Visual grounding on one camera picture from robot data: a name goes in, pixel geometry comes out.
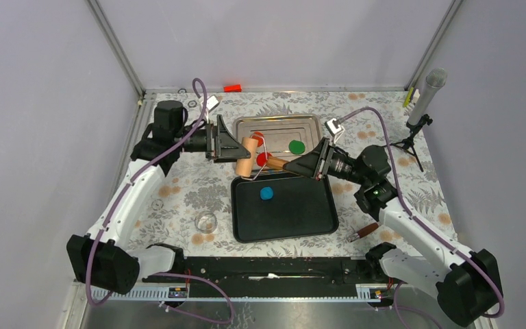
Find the brown handled tool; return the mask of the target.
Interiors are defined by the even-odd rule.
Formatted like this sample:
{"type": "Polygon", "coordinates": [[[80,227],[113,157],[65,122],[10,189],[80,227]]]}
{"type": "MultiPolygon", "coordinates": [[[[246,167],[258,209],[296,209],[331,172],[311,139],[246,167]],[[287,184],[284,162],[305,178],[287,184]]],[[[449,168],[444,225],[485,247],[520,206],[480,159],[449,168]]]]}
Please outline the brown handled tool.
{"type": "Polygon", "coordinates": [[[364,226],[363,228],[360,228],[359,230],[351,233],[347,238],[346,240],[350,243],[356,241],[356,240],[359,240],[359,239],[362,239],[364,238],[365,236],[371,234],[372,232],[376,231],[376,229],[379,228],[379,224],[378,223],[371,223],[367,226],[364,226]]]}

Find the black plastic tray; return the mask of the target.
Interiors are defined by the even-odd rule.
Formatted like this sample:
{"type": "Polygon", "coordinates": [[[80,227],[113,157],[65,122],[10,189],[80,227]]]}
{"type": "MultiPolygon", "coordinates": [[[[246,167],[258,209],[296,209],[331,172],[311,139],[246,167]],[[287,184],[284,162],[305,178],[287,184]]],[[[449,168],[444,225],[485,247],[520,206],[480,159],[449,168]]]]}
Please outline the black plastic tray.
{"type": "Polygon", "coordinates": [[[329,180],[272,173],[254,181],[231,182],[231,217],[234,238],[240,243],[331,234],[339,219],[329,180]],[[270,200],[260,190],[274,191],[270,200]]]}

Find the wooden dough roller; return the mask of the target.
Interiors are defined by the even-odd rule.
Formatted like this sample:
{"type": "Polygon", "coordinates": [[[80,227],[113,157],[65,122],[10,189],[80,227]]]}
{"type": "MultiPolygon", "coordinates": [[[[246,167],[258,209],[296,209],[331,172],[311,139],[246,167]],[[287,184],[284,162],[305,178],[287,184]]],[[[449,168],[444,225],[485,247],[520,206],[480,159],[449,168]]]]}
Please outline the wooden dough roller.
{"type": "Polygon", "coordinates": [[[284,166],[288,163],[287,160],[270,156],[266,151],[265,140],[262,138],[262,146],[264,147],[264,152],[262,155],[264,157],[264,163],[262,166],[260,166],[260,169],[256,174],[252,174],[253,167],[256,165],[256,158],[258,157],[256,153],[258,148],[258,139],[243,137],[241,140],[241,145],[249,152],[249,155],[247,158],[242,158],[236,162],[235,174],[244,180],[256,180],[265,168],[283,170],[284,166]]]}

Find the orange block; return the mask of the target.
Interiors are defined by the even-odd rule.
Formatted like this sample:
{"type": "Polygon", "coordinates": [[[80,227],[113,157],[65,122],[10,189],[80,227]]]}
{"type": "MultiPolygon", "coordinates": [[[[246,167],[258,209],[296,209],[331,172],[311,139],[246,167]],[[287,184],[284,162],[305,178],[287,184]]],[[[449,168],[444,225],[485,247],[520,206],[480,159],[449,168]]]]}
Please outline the orange block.
{"type": "Polygon", "coordinates": [[[234,84],[229,86],[223,87],[224,93],[241,93],[242,92],[242,86],[240,84],[234,84]]]}

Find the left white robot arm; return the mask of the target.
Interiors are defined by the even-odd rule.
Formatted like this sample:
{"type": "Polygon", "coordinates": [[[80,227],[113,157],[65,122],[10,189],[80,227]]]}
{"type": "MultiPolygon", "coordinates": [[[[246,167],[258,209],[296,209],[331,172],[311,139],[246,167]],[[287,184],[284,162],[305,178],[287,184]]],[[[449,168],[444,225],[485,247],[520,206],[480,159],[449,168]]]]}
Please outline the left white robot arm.
{"type": "Polygon", "coordinates": [[[145,202],[183,152],[199,152],[212,162],[235,162],[251,153],[230,133],[221,115],[208,119],[219,105],[215,96],[201,101],[200,117],[187,122],[188,111],[175,100],[160,101],[153,122],[134,145],[125,177],[99,219],[83,235],[66,244],[77,281],[126,294],[143,278],[160,273],[175,282],[185,272],[178,247],[158,243],[127,250],[145,202]]]}

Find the grey microphone on tripod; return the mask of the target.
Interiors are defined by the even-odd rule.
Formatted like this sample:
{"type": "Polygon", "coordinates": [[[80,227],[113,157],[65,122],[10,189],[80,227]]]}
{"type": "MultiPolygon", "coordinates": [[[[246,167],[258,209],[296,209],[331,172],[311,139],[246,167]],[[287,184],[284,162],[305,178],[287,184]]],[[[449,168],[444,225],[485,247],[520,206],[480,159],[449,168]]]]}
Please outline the grey microphone on tripod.
{"type": "Polygon", "coordinates": [[[406,122],[409,135],[403,140],[391,144],[393,147],[401,149],[412,156],[421,172],[424,172],[424,169],[415,149],[415,138],[423,127],[432,124],[433,119],[427,114],[427,108],[436,93],[445,86],[447,77],[448,73],[443,68],[435,68],[428,73],[425,77],[423,88],[418,90],[418,97],[415,91],[413,102],[409,103],[412,106],[406,122]]]}

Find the small glass bowl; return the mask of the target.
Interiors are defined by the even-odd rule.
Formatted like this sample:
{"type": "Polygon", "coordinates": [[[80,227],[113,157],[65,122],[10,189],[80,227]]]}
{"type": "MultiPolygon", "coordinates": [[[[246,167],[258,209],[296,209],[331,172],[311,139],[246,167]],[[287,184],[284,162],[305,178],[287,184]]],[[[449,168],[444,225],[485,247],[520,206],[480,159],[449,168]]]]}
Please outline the small glass bowl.
{"type": "Polygon", "coordinates": [[[217,226],[218,221],[213,212],[203,211],[195,217],[195,228],[202,234],[213,233],[217,226]]]}

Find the orange dough disc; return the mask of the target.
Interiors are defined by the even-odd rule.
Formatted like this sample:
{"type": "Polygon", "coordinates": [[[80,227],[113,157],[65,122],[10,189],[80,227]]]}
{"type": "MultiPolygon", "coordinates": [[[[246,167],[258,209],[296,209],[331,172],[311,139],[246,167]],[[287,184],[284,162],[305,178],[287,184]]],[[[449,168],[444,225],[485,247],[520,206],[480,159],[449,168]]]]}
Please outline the orange dough disc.
{"type": "Polygon", "coordinates": [[[254,132],[254,133],[252,133],[251,138],[255,139],[257,141],[258,147],[263,146],[263,144],[264,144],[264,135],[262,133],[254,132]]]}

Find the blue dough piece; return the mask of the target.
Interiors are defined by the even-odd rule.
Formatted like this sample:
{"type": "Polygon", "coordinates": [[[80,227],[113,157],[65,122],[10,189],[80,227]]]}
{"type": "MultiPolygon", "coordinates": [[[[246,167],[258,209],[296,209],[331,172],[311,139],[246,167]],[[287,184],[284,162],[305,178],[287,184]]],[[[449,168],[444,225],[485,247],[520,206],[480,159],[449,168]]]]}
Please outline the blue dough piece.
{"type": "Polygon", "coordinates": [[[261,200],[270,200],[274,197],[274,191],[271,187],[265,186],[260,190],[261,200]]]}

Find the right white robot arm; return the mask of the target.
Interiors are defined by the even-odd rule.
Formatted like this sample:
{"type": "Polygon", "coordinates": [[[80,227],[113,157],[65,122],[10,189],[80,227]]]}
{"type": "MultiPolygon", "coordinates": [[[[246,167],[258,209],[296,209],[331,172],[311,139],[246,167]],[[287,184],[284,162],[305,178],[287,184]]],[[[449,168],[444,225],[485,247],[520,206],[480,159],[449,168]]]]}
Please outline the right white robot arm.
{"type": "Polygon", "coordinates": [[[396,182],[384,147],[370,145],[356,158],[327,138],[307,154],[284,163],[282,169],[321,180],[327,176],[359,185],[354,197],[361,211],[392,229],[420,254],[409,256],[391,243],[369,250],[365,272],[374,282],[391,277],[412,285],[434,298],[445,315],[459,326],[479,317],[504,312],[504,299],[496,258],[486,249],[478,252],[441,232],[406,201],[396,182]]]}

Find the silver metal tray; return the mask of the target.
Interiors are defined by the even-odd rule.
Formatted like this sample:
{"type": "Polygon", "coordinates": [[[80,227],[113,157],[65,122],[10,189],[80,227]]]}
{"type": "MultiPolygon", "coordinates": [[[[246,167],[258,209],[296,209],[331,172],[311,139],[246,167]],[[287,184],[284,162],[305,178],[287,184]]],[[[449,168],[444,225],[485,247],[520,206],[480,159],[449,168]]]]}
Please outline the silver metal tray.
{"type": "Polygon", "coordinates": [[[321,123],[314,114],[242,117],[233,123],[233,133],[238,140],[255,132],[261,133],[266,141],[266,147],[258,147],[258,154],[266,149],[272,156],[287,161],[299,157],[289,150],[292,141],[303,143],[304,152],[308,153],[323,137],[321,123]]]}

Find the floral tablecloth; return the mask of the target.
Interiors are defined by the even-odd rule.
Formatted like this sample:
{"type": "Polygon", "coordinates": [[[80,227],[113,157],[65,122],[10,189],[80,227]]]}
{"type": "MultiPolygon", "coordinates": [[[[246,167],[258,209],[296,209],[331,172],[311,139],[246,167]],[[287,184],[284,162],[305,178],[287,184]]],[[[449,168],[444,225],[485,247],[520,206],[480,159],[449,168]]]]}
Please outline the floral tablecloth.
{"type": "MultiPolygon", "coordinates": [[[[408,134],[408,111],[402,107],[403,92],[274,92],[219,93],[216,113],[228,127],[241,117],[274,117],[286,114],[314,114],[321,121],[342,117],[354,110],[345,122],[345,134],[338,145],[355,156],[366,146],[384,143],[384,136],[401,140],[408,134]]],[[[339,218],[338,229],[321,236],[259,243],[239,243],[231,224],[231,182],[234,166],[214,164],[202,153],[183,153],[167,177],[145,202],[136,222],[129,247],[138,249],[166,243],[183,249],[187,256],[244,257],[339,257],[363,256],[371,247],[389,242],[405,253],[417,251],[399,234],[382,226],[355,242],[346,238],[372,219],[358,208],[357,186],[331,179],[331,190],[339,218]],[[203,211],[216,215],[218,226],[211,234],[195,228],[195,217],[203,211]]]]}

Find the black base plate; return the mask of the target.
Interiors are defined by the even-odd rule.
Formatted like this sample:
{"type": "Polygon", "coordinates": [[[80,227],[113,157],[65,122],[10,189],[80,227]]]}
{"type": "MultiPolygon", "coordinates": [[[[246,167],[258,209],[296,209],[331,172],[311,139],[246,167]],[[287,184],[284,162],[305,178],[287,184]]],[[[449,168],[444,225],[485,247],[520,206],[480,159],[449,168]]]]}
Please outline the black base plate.
{"type": "Polygon", "coordinates": [[[178,278],[152,275],[145,283],[181,284],[194,298],[367,299],[388,293],[397,278],[354,257],[206,257],[189,256],[176,265],[178,278]]]}

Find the red dough disc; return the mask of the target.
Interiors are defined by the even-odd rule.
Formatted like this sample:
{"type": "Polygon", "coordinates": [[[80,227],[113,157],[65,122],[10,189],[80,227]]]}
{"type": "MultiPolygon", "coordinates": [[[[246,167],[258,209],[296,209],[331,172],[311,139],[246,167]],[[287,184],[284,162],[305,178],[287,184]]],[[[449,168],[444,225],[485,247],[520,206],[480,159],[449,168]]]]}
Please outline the red dough disc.
{"type": "Polygon", "coordinates": [[[265,167],[268,160],[272,157],[272,155],[268,152],[258,154],[258,156],[255,159],[255,162],[257,166],[259,167],[265,167]]]}

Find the yellow marker pen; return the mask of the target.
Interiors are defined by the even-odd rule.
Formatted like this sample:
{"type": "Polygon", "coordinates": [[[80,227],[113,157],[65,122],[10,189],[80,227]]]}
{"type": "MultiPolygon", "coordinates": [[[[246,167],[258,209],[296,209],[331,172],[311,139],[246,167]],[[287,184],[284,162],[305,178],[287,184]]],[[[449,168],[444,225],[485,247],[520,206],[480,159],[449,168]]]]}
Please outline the yellow marker pen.
{"type": "Polygon", "coordinates": [[[403,102],[403,105],[402,105],[403,108],[406,108],[411,103],[413,94],[414,94],[414,87],[410,87],[405,97],[405,100],[403,102]]]}

